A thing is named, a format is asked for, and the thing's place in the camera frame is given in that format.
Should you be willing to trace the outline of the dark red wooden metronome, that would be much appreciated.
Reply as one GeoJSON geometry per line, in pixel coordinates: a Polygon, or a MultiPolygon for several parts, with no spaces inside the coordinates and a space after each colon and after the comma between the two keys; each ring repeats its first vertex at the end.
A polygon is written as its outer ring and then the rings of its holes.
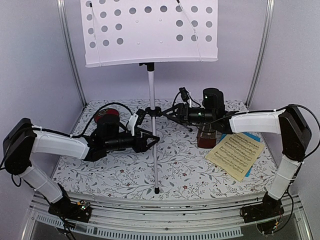
{"type": "Polygon", "coordinates": [[[208,124],[198,128],[197,132],[197,147],[201,149],[212,149],[217,144],[217,131],[214,129],[214,124],[208,124]]]}

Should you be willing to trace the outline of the yellow sheet music page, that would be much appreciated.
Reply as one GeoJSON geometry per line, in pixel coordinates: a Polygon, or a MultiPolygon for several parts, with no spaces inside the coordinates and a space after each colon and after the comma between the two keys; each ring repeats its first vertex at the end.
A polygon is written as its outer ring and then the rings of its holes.
{"type": "Polygon", "coordinates": [[[244,133],[227,134],[208,152],[205,159],[241,182],[264,148],[262,142],[244,133]]]}

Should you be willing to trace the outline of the white tripod music stand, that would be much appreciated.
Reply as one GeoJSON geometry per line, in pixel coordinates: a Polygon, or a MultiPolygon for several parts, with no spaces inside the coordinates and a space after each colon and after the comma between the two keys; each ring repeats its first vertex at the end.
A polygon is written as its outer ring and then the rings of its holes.
{"type": "Polygon", "coordinates": [[[83,0],[85,65],[138,64],[148,77],[151,130],[161,110],[155,102],[155,64],[218,60],[216,0],[83,0]]]}

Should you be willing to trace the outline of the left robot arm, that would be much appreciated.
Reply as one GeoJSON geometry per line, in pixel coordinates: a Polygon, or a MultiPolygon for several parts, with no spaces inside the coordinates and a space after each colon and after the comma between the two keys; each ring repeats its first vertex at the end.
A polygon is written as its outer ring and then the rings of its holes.
{"type": "Polygon", "coordinates": [[[95,162],[111,151],[132,149],[135,153],[144,153],[159,142],[156,133],[139,127],[145,110],[131,113],[127,124],[122,124],[119,112],[111,106],[112,103],[103,105],[90,118],[96,123],[90,135],[85,134],[85,129],[78,135],[66,134],[22,118],[3,140],[0,169],[11,176],[19,176],[20,181],[40,192],[49,202],[50,211],[57,216],[77,219],[80,214],[88,216],[90,204],[85,200],[72,203],[64,188],[32,163],[31,155],[53,154],[95,162]]]}

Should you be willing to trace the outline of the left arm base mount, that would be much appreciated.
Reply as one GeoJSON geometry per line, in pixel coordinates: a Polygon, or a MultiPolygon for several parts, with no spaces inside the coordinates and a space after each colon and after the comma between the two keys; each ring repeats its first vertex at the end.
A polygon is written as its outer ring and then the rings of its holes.
{"type": "Polygon", "coordinates": [[[91,218],[92,208],[87,201],[80,200],[77,203],[72,203],[69,198],[63,197],[56,203],[50,203],[48,213],[63,219],[88,223],[91,218]]]}

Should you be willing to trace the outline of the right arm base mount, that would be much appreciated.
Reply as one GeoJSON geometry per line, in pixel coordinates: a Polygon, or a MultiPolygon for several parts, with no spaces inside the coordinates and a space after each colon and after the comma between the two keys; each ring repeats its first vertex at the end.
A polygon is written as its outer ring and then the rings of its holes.
{"type": "Polygon", "coordinates": [[[284,213],[282,202],[273,198],[263,199],[262,203],[255,205],[244,205],[239,211],[245,223],[273,218],[271,221],[257,224],[258,231],[264,235],[273,234],[277,230],[284,213]]]}

